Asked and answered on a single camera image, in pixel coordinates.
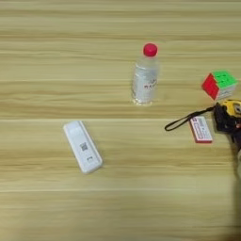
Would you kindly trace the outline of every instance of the green cube face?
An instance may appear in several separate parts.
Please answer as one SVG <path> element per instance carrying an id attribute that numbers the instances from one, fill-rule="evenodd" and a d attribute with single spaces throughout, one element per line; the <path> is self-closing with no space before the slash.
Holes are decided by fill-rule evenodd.
<path id="1" fill-rule="evenodd" d="M 237 81 L 226 71 L 212 72 L 219 88 L 227 88 L 237 84 Z"/>

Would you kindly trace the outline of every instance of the black strap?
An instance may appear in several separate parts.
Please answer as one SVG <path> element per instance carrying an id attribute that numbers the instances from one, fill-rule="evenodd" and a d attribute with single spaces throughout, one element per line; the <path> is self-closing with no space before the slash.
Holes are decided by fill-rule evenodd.
<path id="1" fill-rule="evenodd" d="M 212 107 L 206 108 L 206 109 L 204 109 L 204 110 L 202 110 L 202 111 L 195 111 L 195 112 L 187 115 L 186 117 L 180 118 L 180 119 L 178 119 L 178 120 L 176 120 L 176 121 L 173 121 L 173 122 L 167 124 L 167 125 L 165 126 L 165 130 L 166 130 L 167 132 L 172 131 L 172 130 L 175 130 L 175 129 L 177 129 L 178 127 L 180 127 L 181 125 L 183 125 L 183 124 L 185 124 L 186 122 L 190 121 L 192 118 L 197 117 L 197 116 L 199 116 L 199 115 L 201 115 L 201 114 L 204 114 L 204 113 L 206 113 L 206 112 L 213 111 L 214 108 L 215 108 L 215 107 L 212 106 Z"/>

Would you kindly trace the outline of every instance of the wood grain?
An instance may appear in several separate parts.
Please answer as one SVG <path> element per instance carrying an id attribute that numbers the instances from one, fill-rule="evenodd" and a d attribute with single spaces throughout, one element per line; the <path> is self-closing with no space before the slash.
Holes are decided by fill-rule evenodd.
<path id="1" fill-rule="evenodd" d="M 0 1 L 0 237 L 8 241 L 239 241 L 236 150 L 164 126 L 240 79 L 236 1 Z M 159 46 L 152 106 L 130 98 L 142 45 Z M 234 98 L 239 98 L 238 86 Z M 83 120 L 104 166 L 81 173 L 63 133 Z"/>

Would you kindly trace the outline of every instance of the yellow object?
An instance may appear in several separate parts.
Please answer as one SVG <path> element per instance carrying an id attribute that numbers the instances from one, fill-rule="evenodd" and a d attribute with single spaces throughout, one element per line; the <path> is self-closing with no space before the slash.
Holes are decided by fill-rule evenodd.
<path id="1" fill-rule="evenodd" d="M 221 103 L 227 107 L 227 112 L 230 116 L 241 118 L 241 101 L 237 100 L 226 100 Z"/>

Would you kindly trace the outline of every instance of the red bottle cap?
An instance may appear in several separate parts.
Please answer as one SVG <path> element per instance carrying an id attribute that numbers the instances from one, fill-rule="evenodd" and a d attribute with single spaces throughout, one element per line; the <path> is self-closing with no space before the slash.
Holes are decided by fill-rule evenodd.
<path id="1" fill-rule="evenodd" d="M 157 46 L 153 43 L 147 43 L 144 46 L 143 53 L 145 56 L 156 56 Z"/>

